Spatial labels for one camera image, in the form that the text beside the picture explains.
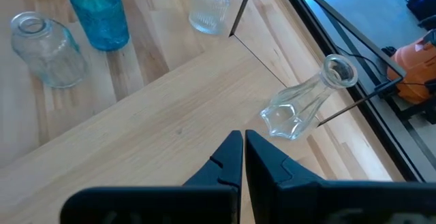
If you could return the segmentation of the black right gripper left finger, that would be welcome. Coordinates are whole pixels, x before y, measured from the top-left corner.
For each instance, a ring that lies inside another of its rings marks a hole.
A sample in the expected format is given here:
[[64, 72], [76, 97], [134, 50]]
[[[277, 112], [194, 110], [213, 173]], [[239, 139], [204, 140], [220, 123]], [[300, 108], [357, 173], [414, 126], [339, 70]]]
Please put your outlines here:
[[183, 185], [83, 189], [60, 224], [239, 224], [242, 174], [243, 136], [232, 131]]

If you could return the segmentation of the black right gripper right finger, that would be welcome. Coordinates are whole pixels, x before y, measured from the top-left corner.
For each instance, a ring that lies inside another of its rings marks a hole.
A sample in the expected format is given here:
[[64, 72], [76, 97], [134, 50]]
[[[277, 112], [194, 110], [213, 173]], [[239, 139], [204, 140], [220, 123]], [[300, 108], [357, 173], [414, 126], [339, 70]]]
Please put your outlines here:
[[254, 130], [245, 159], [257, 224], [436, 224], [436, 183], [324, 180]]

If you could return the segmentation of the clear slender hexagonal glass vase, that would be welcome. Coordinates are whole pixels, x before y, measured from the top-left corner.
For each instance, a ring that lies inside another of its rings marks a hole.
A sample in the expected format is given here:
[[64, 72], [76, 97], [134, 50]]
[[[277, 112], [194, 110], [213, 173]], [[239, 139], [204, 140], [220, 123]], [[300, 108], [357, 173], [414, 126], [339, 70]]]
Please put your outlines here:
[[260, 112], [269, 135], [296, 140], [307, 134], [319, 125], [315, 116], [322, 104], [337, 90], [352, 87], [357, 81], [358, 72], [350, 60], [328, 55], [314, 76], [278, 92]]

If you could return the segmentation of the clear short ribbed glass jar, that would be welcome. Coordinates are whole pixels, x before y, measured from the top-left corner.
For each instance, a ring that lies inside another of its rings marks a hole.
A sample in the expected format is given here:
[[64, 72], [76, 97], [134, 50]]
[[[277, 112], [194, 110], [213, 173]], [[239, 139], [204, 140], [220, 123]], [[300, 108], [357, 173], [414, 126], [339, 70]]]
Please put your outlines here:
[[229, 6], [230, 0], [191, 0], [189, 22], [202, 33], [219, 35]]

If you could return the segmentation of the teal glass bottle vase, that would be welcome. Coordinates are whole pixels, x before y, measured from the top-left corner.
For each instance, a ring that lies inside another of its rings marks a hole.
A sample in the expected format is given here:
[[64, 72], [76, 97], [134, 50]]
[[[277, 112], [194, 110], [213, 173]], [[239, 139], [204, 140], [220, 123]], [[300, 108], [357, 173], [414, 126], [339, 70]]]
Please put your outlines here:
[[129, 41], [121, 0], [69, 0], [92, 47], [113, 51]]

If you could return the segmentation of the orange shop vacuum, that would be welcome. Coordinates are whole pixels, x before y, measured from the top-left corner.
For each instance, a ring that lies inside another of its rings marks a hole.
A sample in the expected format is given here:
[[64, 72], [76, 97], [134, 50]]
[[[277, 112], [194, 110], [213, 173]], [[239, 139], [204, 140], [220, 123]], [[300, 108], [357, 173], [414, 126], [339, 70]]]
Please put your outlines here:
[[400, 118], [408, 120], [423, 113], [436, 125], [436, 29], [396, 50], [392, 60], [406, 72], [396, 85], [397, 95], [412, 104], [401, 111]]

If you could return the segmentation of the clear round glass jar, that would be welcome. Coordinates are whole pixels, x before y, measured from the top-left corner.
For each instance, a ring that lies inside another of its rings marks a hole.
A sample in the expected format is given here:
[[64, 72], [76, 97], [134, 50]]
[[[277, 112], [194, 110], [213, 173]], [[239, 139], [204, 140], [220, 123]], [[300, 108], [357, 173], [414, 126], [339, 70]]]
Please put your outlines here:
[[87, 74], [87, 62], [70, 31], [37, 12], [11, 19], [13, 51], [43, 83], [58, 89], [76, 85]]

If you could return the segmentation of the wooden shelf black metal frame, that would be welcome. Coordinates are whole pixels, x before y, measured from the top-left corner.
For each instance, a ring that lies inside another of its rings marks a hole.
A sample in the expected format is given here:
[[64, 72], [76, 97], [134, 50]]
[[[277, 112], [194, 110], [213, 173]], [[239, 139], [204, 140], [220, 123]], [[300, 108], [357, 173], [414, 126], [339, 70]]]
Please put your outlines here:
[[[188, 21], [191, 0], [122, 0], [130, 39], [100, 52], [69, 0], [0, 0], [0, 224], [58, 224], [96, 186], [181, 185], [233, 130], [268, 131], [260, 112], [315, 74], [323, 53], [286, 0], [230, 0], [223, 35]], [[12, 50], [11, 19], [63, 23], [88, 61], [52, 89]]]

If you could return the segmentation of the black aluminium rig frame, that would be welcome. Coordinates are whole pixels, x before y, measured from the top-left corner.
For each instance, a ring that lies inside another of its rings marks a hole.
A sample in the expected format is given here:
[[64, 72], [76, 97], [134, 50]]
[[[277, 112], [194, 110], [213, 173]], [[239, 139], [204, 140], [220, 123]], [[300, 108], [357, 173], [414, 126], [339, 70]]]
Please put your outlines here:
[[[333, 41], [305, 0], [288, 1], [325, 55], [342, 53], [342, 49]], [[324, 119], [324, 122], [327, 123], [355, 107], [359, 108], [405, 180], [436, 182], [436, 155], [428, 149], [408, 121], [414, 112], [421, 112], [435, 103], [436, 97], [422, 105], [400, 110], [394, 103], [392, 93], [396, 86], [404, 81], [405, 71], [389, 60], [387, 54], [331, 5], [324, 0], [313, 1], [327, 15], [342, 41], [350, 49], [349, 55], [355, 58], [359, 75], [357, 84], [347, 90], [354, 101], [353, 104]], [[393, 69], [398, 77], [390, 80], [375, 75], [374, 62], [368, 61], [358, 52], [352, 42], [353, 38], [371, 51], [378, 61]]]

